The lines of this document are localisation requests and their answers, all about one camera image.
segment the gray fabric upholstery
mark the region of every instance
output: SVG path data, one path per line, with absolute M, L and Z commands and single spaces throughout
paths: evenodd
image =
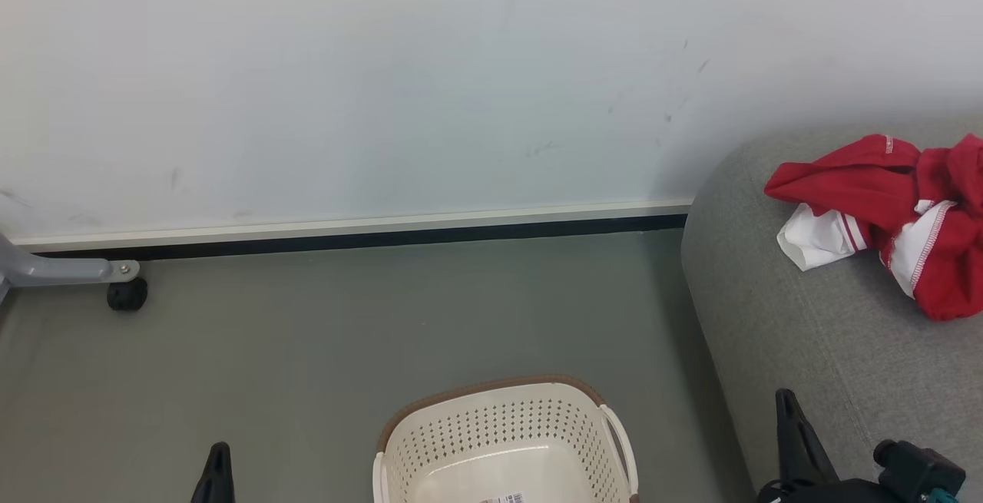
M 755 140 L 716 169 L 690 210 L 683 265 L 755 485 L 777 476 L 775 399 L 796 391 L 842 478 L 874 479 L 884 439 L 961 465 L 983 501 L 983 316 L 933 323 L 873 252 L 801 273 L 776 234 L 793 205 L 762 189 L 787 160 L 874 132 L 920 148 L 983 134 L 983 117 L 812 130 Z

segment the label sticker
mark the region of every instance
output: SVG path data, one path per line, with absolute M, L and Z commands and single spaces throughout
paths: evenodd
M 526 503 L 526 500 L 523 499 L 522 492 L 519 492 L 502 495 L 501 497 L 492 497 L 492 499 L 485 499 L 480 503 Z

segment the red and white garment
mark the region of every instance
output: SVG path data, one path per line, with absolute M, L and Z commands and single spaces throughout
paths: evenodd
M 806 271 L 874 248 L 933 320 L 983 311 L 983 141 L 919 152 L 872 134 L 811 164 L 779 166 L 765 186 L 798 203 L 779 231 Z

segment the white wall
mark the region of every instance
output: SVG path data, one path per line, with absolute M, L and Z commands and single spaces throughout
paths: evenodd
M 969 111 L 983 0 L 0 0 L 14 237 L 686 198 Z

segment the white plastic basket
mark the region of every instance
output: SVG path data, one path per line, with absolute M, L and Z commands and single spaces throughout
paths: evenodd
M 398 412 L 379 438 L 375 503 L 638 503 L 628 436 L 590 386 L 489 382 Z

